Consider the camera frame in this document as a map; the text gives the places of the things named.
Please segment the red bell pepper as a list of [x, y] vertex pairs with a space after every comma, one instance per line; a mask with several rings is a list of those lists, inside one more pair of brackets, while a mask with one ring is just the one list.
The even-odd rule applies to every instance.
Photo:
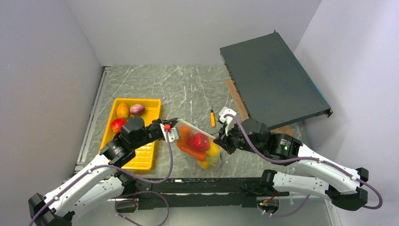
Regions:
[[203, 133], [195, 133], [188, 138], [187, 145], [196, 151], [205, 152], [210, 146], [209, 137]]

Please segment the clear dotted zip bag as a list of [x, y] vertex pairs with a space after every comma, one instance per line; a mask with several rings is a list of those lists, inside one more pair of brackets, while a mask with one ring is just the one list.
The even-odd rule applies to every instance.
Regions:
[[185, 156], [203, 169], [220, 166], [221, 148], [214, 143], [214, 136], [181, 119], [178, 120], [176, 127], [180, 134], [176, 146]]

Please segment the orange pumpkin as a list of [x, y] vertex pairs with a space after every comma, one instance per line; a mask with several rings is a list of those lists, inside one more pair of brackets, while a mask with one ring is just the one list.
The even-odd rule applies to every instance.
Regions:
[[179, 144], [186, 144], [188, 138], [192, 135], [192, 130], [190, 127], [183, 125], [179, 127], [180, 138], [178, 139]]

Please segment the green cabbage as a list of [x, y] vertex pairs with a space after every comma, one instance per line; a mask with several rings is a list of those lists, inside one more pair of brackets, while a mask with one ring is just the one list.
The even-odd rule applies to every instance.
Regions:
[[212, 166], [215, 166], [217, 164], [218, 159], [219, 159], [219, 156], [209, 156], [208, 155], [206, 157], [206, 161]]

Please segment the orange carrot with green top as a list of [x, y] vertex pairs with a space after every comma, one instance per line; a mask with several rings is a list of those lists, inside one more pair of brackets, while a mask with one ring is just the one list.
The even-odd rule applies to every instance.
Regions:
[[207, 158], [207, 154], [205, 152], [199, 152], [196, 151], [195, 149], [192, 149], [190, 147], [187, 147], [185, 145], [182, 145], [180, 143], [177, 143], [176, 146], [183, 152], [191, 155], [192, 157], [194, 157], [196, 160], [198, 161], [205, 161]]

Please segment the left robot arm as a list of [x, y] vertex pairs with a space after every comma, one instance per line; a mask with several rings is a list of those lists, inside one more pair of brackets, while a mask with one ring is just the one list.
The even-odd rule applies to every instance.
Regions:
[[141, 117], [130, 117], [114, 139], [72, 178], [46, 195], [35, 194], [29, 201], [31, 221], [36, 226], [70, 226], [90, 209], [104, 201], [134, 194], [136, 181], [151, 184], [164, 179], [149, 180], [130, 173], [122, 167], [136, 156], [136, 149], [156, 140], [166, 141], [168, 148], [179, 139], [177, 118], [157, 119], [145, 126]]

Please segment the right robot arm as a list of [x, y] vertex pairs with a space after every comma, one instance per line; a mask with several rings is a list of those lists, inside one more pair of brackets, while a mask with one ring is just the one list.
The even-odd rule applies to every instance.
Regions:
[[365, 168], [351, 169], [335, 164], [292, 136], [271, 133], [265, 124], [254, 119], [239, 122], [229, 114], [219, 122], [222, 128], [214, 143], [228, 154], [236, 150], [255, 153], [270, 163], [291, 166], [311, 175], [304, 177], [265, 170], [259, 183], [264, 195], [290, 192], [313, 195], [349, 211], [366, 206], [368, 192], [361, 187], [361, 180], [367, 181], [368, 177]]

